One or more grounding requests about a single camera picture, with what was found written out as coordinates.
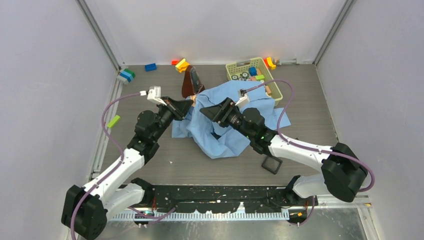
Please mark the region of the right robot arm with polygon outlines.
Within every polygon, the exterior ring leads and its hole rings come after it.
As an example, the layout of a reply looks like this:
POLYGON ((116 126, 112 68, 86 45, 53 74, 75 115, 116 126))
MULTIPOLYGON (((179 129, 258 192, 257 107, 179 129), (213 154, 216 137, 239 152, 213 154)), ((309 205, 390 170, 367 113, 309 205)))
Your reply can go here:
POLYGON ((335 146, 321 146, 289 138, 268 128, 259 110, 250 107, 240 111, 230 98, 203 107, 200 112, 221 127, 232 127, 245 136, 257 153, 292 160, 319 172, 292 178, 282 191, 282 197, 290 205, 328 194, 351 203, 358 192, 367 191, 374 185, 375 177, 370 168, 358 160, 346 144, 338 142, 335 146))

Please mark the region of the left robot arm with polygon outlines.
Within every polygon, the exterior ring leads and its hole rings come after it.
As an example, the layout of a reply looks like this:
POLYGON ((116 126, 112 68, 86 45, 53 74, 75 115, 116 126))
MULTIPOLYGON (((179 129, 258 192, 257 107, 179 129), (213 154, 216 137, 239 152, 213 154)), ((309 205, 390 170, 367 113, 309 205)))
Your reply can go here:
POLYGON ((134 204, 148 207, 153 202, 147 183, 135 182, 122 190, 118 188, 153 158, 159 149, 159 138, 173 121, 186 117, 193 101, 170 97, 148 100, 157 105, 158 111, 145 110, 137 116, 135 135, 126 148, 118 148, 118 159, 95 179, 67 190, 61 223, 69 228, 71 239, 95 240, 110 218, 134 204))

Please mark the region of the orange brooch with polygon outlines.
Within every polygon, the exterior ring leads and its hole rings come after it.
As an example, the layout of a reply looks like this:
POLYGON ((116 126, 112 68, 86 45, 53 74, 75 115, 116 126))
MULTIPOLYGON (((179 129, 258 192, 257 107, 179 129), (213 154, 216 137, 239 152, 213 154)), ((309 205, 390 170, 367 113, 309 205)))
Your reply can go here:
POLYGON ((196 95, 191 95, 191 96, 189 96, 189 99, 192 101, 192 105, 193 105, 193 106, 195 106, 195 105, 196 105, 196 98, 197 98, 197 96, 196 96, 196 95))

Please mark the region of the light blue shirt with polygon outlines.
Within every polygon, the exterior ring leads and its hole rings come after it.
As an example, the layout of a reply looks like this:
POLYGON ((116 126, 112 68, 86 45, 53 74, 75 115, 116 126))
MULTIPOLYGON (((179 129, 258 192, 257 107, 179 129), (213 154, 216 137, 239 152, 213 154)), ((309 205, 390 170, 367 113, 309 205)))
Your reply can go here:
POLYGON ((246 131, 238 131, 242 113, 248 108, 257 109, 270 130, 291 125, 284 109, 275 107, 275 100, 266 94, 259 81, 231 80, 199 93, 185 119, 172 122, 171 136, 193 138, 211 159, 237 157, 250 145, 244 135, 246 131), (229 100, 236 103, 240 99, 240 90, 250 88, 253 90, 248 92, 249 102, 245 106, 221 109, 229 100))

